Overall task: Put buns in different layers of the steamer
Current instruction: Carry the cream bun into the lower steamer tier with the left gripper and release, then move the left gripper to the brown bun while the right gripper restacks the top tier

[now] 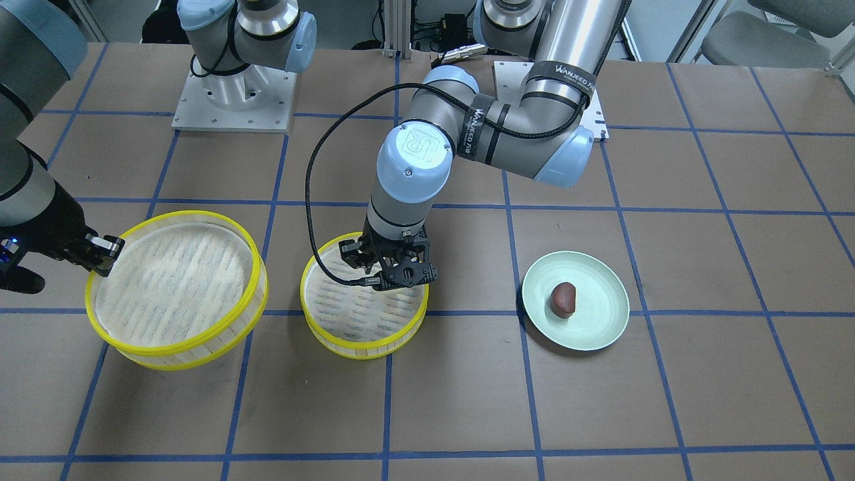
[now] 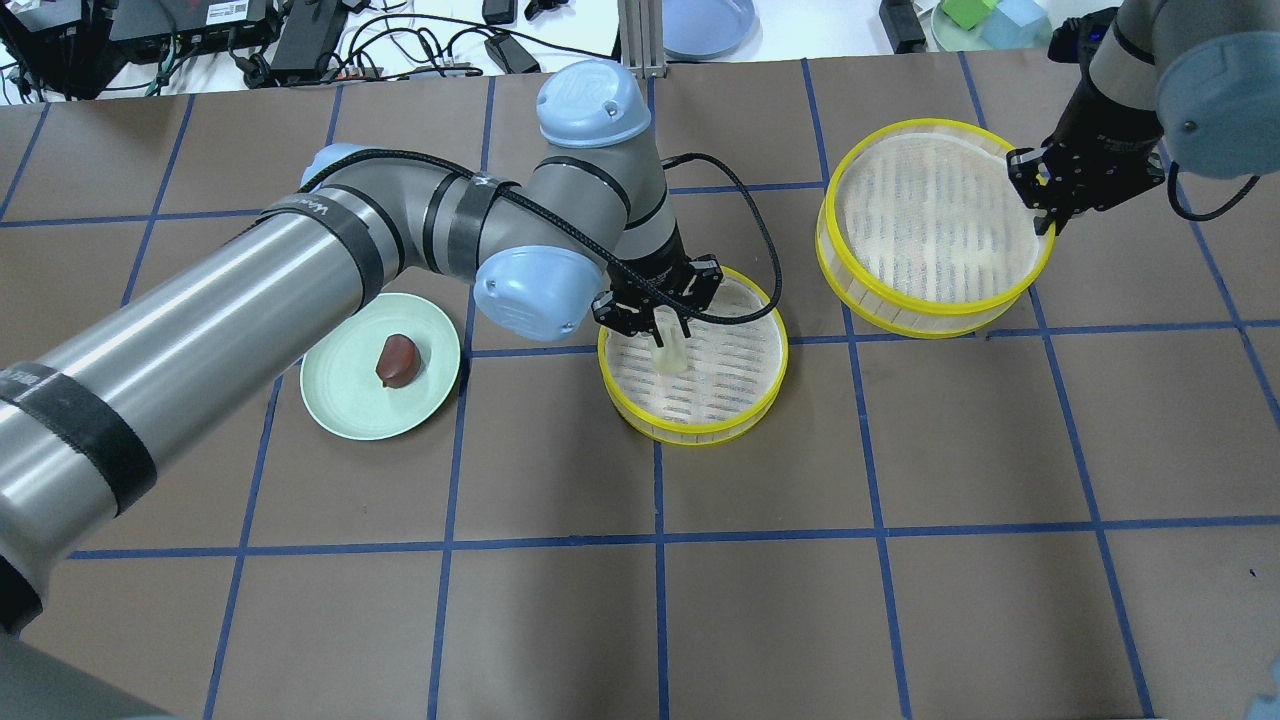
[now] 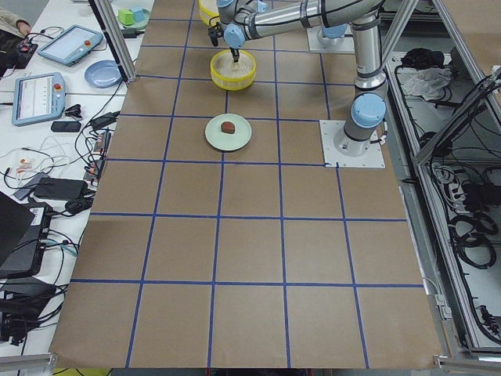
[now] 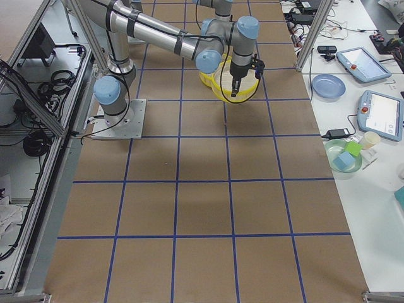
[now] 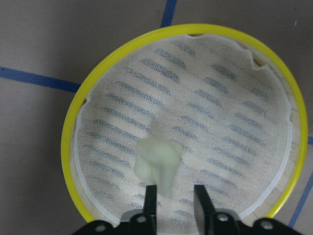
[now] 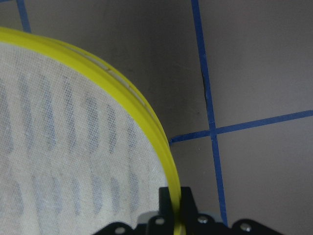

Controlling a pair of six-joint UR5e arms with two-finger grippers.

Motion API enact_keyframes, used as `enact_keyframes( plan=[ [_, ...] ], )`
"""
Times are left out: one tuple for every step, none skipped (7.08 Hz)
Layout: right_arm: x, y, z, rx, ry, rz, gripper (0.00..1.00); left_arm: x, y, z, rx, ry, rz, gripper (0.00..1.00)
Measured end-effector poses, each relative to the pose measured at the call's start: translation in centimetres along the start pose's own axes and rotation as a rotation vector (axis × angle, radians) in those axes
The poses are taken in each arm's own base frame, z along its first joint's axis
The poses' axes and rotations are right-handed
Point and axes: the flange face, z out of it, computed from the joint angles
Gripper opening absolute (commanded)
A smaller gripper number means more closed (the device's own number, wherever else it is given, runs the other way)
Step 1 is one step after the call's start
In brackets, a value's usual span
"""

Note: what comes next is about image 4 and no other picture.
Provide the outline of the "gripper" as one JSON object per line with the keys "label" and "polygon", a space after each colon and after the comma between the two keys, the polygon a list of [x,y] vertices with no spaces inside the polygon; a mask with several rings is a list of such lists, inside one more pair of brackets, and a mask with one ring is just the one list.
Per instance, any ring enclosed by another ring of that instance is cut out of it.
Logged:
{"label": "gripper", "polygon": [[247,76],[249,69],[253,68],[252,65],[255,59],[256,55],[253,54],[232,54],[230,63],[230,74],[233,76],[231,97],[237,96],[237,91],[239,90],[241,79]]}

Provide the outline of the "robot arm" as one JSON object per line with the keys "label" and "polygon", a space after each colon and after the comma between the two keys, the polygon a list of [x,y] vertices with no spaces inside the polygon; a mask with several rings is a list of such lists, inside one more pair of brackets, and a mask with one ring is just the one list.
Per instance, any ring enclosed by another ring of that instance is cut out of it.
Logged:
{"label": "robot arm", "polygon": [[110,42],[110,60],[117,67],[128,57],[128,49],[125,47],[128,37],[194,61],[197,69],[205,74],[216,71],[225,47],[231,47],[231,96],[236,97],[242,79],[250,70],[255,72],[258,80],[263,75],[264,63],[253,52],[259,33],[259,21],[253,16],[242,16],[232,21],[231,1],[198,1],[198,4],[213,8],[215,17],[205,19],[201,24],[201,33],[193,35],[148,16],[122,1],[80,1],[89,19],[107,32],[118,35]]}
{"label": "robot arm", "polygon": [[127,21],[125,13],[138,16],[143,12],[141,1],[78,1],[87,18],[106,31],[108,74],[96,81],[94,94],[104,111],[109,127],[125,126],[133,111],[125,99],[136,77],[134,62],[129,58]]}

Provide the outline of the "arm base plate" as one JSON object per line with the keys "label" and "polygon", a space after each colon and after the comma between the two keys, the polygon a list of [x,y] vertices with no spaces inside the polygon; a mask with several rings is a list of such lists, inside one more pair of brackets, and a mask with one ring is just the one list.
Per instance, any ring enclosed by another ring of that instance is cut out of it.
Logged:
{"label": "arm base plate", "polygon": [[97,114],[103,117],[95,121],[90,137],[96,140],[141,139],[145,112],[146,99],[131,99],[127,114],[123,112],[115,117],[105,115],[99,105]]}

